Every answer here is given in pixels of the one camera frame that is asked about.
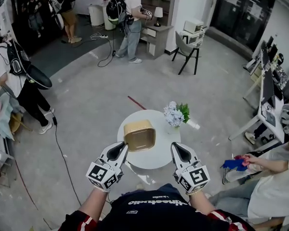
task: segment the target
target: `desk lamp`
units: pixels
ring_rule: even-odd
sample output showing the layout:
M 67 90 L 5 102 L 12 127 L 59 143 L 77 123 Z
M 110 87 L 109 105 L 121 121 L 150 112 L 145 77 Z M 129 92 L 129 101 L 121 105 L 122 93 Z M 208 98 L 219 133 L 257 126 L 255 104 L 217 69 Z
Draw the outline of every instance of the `desk lamp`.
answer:
M 159 19 L 163 17 L 163 8 L 161 7 L 156 7 L 154 16 L 158 19 L 156 24 L 154 26 L 160 27 Z

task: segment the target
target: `desk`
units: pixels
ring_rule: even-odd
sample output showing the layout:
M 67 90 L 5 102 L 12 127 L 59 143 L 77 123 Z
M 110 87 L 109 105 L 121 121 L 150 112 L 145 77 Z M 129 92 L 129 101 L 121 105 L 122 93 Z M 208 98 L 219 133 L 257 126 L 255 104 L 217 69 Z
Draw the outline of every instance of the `desk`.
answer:
M 181 142 L 179 129 L 172 128 L 160 111 L 141 110 L 128 116 L 118 130 L 117 141 L 124 141 L 123 128 L 125 124 L 146 119 L 156 130 L 155 145 L 145 151 L 129 152 L 126 161 L 143 169 L 160 168 L 172 161 L 171 144 Z
M 251 120 L 249 121 L 245 126 L 243 126 L 242 128 L 240 128 L 238 131 L 236 131 L 234 134 L 232 134 L 229 137 L 229 140 L 233 140 L 235 139 L 239 134 L 243 133 L 244 131 L 246 131 L 247 129 L 249 129 L 252 125 L 254 125 L 256 122 L 258 121 L 262 121 L 263 124 L 266 125 L 266 127 L 268 129 L 270 129 L 274 135 L 276 136 L 275 140 L 272 140 L 271 142 L 265 144 L 264 146 L 260 147 L 257 149 L 257 151 L 263 151 L 275 144 L 277 144 L 279 141 L 284 143 L 285 140 L 285 133 L 282 127 L 282 124 L 280 122 L 280 116 L 281 116 L 281 112 L 282 112 L 282 108 L 284 106 L 284 101 L 283 100 L 279 100 L 276 96 L 275 96 L 275 102 L 276 102 L 276 107 L 275 109 L 272 108 L 271 109 L 271 113 L 275 116 L 275 120 L 276 120 L 276 125 L 275 127 L 272 126 L 270 123 L 268 123 L 265 120 L 265 117 L 262 115 L 262 99 L 263 99 L 263 80 L 264 80 L 264 75 L 265 75 L 264 70 L 262 70 L 261 73 L 261 77 L 258 79 L 261 81 L 261 91 L 260 91 L 260 101 L 259 101 L 259 108 L 258 108 L 258 113 L 257 115 Z M 246 99 L 246 97 L 256 88 L 256 86 L 258 85 L 259 81 L 256 81 L 252 87 L 247 91 L 247 93 L 244 95 L 244 99 Z M 270 104 L 268 102 L 266 102 L 264 104 L 264 107 L 270 106 Z
M 164 54 L 168 33 L 172 28 L 173 26 L 157 27 L 150 24 L 143 24 L 140 39 L 147 42 L 146 51 L 153 56 L 154 59 Z

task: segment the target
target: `computer monitor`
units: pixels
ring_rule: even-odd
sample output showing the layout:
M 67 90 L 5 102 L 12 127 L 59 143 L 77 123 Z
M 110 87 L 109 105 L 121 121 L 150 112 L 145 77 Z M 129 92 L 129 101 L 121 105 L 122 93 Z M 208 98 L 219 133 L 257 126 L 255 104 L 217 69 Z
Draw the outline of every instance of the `computer monitor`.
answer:
M 266 102 L 268 102 L 273 108 L 275 108 L 274 82 L 272 70 L 270 68 L 265 73 L 263 80 L 263 100 L 261 104 L 264 105 Z
M 276 47 L 276 45 L 274 44 L 274 45 L 272 46 L 270 52 L 269 52 L 269 59 L 270 59 L 270 62 L 273 61 L 273 59 L 274 59 L 276 53 L 277 53 L 277 47 Z
M 268 43 L 266 44 L 266 47 L 267 47 L 268 49 L 271 48 L 271 45 L 272 45 L 272 43 L 273 43 L 273 40 L 274 40 L 274 38 L 271 36 L 270 39 L 269 39 L 269 41 L 268 41 Z

